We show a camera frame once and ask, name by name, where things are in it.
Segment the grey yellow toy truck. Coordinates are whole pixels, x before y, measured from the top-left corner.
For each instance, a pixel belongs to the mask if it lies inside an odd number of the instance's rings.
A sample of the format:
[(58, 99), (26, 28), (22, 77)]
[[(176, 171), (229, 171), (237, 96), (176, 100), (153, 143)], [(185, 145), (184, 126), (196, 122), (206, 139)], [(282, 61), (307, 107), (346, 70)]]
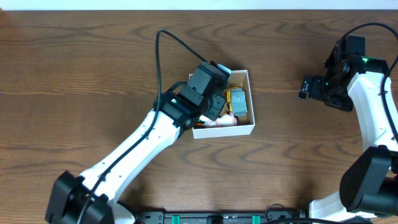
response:
[(226, 90), (227, 112), (243, 116), (248, 112), (246, 93), (242, 88), (232, 87)]

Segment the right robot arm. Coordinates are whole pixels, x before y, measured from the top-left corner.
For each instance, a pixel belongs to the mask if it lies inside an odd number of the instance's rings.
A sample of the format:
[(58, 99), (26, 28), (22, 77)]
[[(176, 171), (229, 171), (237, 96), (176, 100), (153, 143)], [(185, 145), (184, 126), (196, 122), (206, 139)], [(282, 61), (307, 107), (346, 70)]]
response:
[(306, 76), (298, 97), (341, 111), (356, 111), (363, 153), (343, 174), (337, 192), (310, 202), (313, 219), (346, 222), (354, 217), (397, 215), (397, 109), (389, 69), (383, 59), (366, 56), (365, 39), (340, 39), (324, 63), (325, 76)]

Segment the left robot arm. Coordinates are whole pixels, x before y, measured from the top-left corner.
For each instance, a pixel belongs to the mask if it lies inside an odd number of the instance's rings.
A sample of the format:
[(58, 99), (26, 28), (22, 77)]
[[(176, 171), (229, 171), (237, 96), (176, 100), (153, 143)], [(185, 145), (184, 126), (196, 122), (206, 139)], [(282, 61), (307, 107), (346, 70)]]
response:
[(113, 152), (75, 177), (68, 171), (53, 184), (45, 214), (48, 223), (135, 223), (118, 201), (131, 181), (200, 116), (215, 120), (225, 104), (232, 71), (202, 62), (189, 81), (172, 85), (154, 101), (140, 126)]

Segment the white duck toy pink hat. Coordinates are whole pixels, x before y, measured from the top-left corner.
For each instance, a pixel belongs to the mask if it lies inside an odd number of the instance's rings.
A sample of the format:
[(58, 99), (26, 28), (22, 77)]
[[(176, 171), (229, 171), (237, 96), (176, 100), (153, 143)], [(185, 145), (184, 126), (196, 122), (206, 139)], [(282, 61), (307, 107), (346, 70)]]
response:
[(225, 113), (219, 118), (216, 118), (214, 121), (206, 116), (200, 116), (199, 120), (197, 121), (196, 128), (223, 128), (237, 125), (237, 117), (235, 117), (235, 115), (232, 113)]

